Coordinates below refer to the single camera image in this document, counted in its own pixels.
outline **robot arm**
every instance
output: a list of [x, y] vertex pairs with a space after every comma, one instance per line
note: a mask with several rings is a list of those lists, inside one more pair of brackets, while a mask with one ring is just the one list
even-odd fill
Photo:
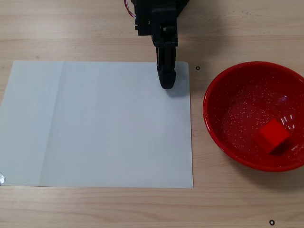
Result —
[[151, 36], [157, 54], [161, 86], [171, 89], [176, 79], [175, 59], [178, 46], [177, 17], [189, 0], [132, 0], [135, 29], [139, 36]]

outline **wire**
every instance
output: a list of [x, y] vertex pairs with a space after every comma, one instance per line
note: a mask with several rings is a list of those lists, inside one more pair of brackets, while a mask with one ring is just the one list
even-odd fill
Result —
[[124, 0], [124, 6], [127, 9], [127, 11], [130, 14], [130, 16], [136, 19], [136, 16], [129, 10], [128, 0]]

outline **bowl rim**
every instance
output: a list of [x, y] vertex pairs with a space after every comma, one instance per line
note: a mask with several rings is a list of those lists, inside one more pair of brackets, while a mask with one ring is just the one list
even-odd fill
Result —
[[268, 171], [268, 172], [283, 172], [283, 171], [289, 171], [289, 170], [293, 170], [296, 168], [299, 168], [301, 166], [304, 165], [304, 161], [299, 162], [297, 164], [293, 164], [293, 165], [289, 165], [289, 166], [284, 166], [284, 167], [266, 167], [263, 165], [258, 165], [258, 164], [254, 164], [251, 162], [248, 162], [238, 156], [236, 156], [229, 148], [227, 148], [222, 142], [221, 140], [215, 135], [215, 132], [213, 131], [213, 129], [211, 128], [211, 124], [210, 124], [210, 119], [207, 115], [208, 112], [208, 102], [209, 102], [209, 98], [210, 98], [210, 94], [213, 91], [214, 87], [216, 86], [216, 84], [224, 77], [226, 77], [232, 70], [236, 69], [237, 67], [246, 67], [249, 65], [259, 65], [259, 66], [270, 66], [270, 67], [275, 67], [275, 68], [279, 68], [281, 70], [284, 70], [288, 73], [290, 73], [290, 75], [292, 75], [294, 78], [299, 79], [302, 83], [304, 83], [304, 78], [299, 75], [297, 72], [279, 65], [279, 64], [275, 64], [275, 63], [270, 63], [270, 62], [263, 62], [263, 61], [252, 61], [252, 62], [245, 62], [245, 63], [240, 63], [240, 64], [236, 64], [232, 67], [229, 67], [228, 69], [224, 70], [223, 72], [221, 72], [218, 76], [216, 76], [211, 84], [208, 86], [205, 96], [204, 96], [204, 100], [203, 100], [203, 117], [204, 117], [204, 122], [206, 125], [206, 128], [211, 136], [211, 138], [213, 139], [213, 141], [217, 144], [217, 146], [225, 153], [227, 154], [230, 158], [236, 160], [237, 162], [248, 166], [250, 168], [253, 169], [257, 169], [257, 170], [261, 170], [261, 171]]

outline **wooden table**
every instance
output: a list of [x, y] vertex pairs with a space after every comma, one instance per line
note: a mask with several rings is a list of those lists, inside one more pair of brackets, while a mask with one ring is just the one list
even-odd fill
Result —
[[[211, 80], [270, 61], [304, 75], [303, 0], [191, 0], [177, 59], [190, 64], [194, 189], [0, 187], [2, 228], [304, 227], [304, 169], [265, 173], [228, 158], [202, 118]], [[13, 60], [155, 61], [122, 0], [0, 0], [0, 97]]]

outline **table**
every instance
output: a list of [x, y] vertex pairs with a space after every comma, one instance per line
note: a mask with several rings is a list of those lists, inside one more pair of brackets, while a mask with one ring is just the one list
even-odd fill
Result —
[[[202, 118], [211, 80], [246, 61], [304, 75], [304, 1], [191, 0], [177, 59], [190, 64], [194, 189], [0, 187], [4, 228], [304, 226], [304, 169], [265, 173], [212, 141]], [[0, 97], [13, 60], [155, 61], [122, 0], [0, 0]]]

